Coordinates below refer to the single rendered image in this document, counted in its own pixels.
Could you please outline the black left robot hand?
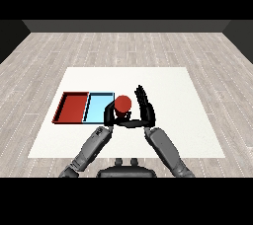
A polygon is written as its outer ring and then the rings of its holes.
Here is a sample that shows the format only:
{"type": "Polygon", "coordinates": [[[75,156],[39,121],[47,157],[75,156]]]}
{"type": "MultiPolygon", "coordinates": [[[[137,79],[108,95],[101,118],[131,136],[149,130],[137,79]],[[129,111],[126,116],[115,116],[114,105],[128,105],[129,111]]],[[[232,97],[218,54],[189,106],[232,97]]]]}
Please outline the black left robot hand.
{"type": "Polygon", "coordinates": [[[131,112],[127,112],[124,116],[115,116],[115,102],[110,102],[104,110],[104,125],[114,126],[127,122],[130,119],[131,112]]]}

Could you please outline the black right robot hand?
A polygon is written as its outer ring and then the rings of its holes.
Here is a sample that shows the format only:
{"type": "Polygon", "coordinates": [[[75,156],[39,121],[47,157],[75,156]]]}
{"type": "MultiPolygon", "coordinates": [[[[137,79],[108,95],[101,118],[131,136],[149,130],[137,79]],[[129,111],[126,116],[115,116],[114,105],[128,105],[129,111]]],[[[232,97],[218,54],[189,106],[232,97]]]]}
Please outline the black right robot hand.
{"type": "Polygon", "coordinates": [[[130,114],[127,113],[126,117],[117,118],[118,125],[125,126],[126,128],[153,127],[156,120],[155,112],[152,104],[148,101],[143,87],[138,86],[134,93],[139,104],[140,119],[131,119],[130,114]]]}

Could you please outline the red can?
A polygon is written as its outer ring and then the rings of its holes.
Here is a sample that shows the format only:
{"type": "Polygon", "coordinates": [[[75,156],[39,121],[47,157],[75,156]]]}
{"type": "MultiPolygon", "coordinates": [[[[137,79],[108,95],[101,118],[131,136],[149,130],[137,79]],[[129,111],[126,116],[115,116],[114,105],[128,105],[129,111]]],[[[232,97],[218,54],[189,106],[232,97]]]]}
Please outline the red can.
{"type": "Polygon", "coordinates": [[[121,95],[115,99],[115,111],[117,117],[125,117],[131,108],[131,99],[121,95]]]}

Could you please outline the light blue shallow open box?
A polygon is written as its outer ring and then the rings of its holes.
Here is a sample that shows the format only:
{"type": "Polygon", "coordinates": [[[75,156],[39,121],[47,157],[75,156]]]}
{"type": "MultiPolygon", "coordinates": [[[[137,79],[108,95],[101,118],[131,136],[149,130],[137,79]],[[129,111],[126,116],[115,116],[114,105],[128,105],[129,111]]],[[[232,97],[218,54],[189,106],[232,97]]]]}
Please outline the light blue shallow open box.
{"type": "Polygon", "coordinates": [[[83,123],[104,123],[105,107],[114,99],[115,94],[113,92],[91,92],[83,113],[83,123]]]}

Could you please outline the red shallow open box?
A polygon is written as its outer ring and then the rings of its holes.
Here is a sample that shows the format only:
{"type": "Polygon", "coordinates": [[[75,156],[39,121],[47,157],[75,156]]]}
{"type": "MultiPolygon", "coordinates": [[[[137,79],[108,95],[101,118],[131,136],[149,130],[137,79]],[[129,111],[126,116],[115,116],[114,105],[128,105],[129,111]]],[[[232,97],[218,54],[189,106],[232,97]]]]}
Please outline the red shallow open box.
{"type": "Polygon", "coordinates": [[[55,111],[54,124],[81,124],[88,92],[64,92],[55,111]]]}

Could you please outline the dark grey robot body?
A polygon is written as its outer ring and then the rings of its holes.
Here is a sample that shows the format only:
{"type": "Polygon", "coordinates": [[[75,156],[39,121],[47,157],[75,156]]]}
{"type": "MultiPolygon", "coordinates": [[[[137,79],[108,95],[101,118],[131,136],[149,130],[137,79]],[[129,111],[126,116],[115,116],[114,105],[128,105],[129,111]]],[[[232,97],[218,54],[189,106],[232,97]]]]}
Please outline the dark grey robot body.
{"type": "Polygon", "coordinates": [[[156,178],[153,170],[140,167],[136,158],[130,159],[130,165],[124,166],[123,159],[117,158],[115,165],[100,170],[97,178],[156,178]]]}

